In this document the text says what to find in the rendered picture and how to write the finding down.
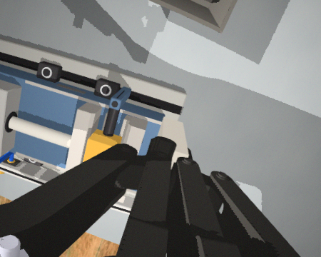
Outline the yellow rectangular block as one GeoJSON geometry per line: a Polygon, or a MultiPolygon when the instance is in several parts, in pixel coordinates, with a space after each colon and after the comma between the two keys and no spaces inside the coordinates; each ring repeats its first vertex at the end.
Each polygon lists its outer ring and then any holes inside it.
{"type": "Polygon", "coordinates": [[[96,154],[121,143],[121,139],[122,136],[117,136],[115,134],[113,136],[105,136],[102,130],[96,129],[88,139],[83,162],[92,158],[96,154]]]}

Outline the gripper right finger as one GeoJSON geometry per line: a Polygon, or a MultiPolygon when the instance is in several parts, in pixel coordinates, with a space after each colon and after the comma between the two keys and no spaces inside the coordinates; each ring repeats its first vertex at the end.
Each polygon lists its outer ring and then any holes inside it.
{"type": "Polygon", "coordinates": [[[183,123],[173,125],[177,146],[165,218],[167,257],[300,257],[231,177],[201,173],[183,123]]]}

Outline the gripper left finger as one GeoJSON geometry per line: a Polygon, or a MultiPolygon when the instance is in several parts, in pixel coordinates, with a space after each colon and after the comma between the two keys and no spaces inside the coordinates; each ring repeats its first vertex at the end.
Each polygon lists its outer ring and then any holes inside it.
{"type": "Polygon", "coordinates": [[[173,119],[145,156],[118,143],[0,205],[0,257],[59,257],[126,192],[137,190],[116,257],[166,257],[173,119]]]}

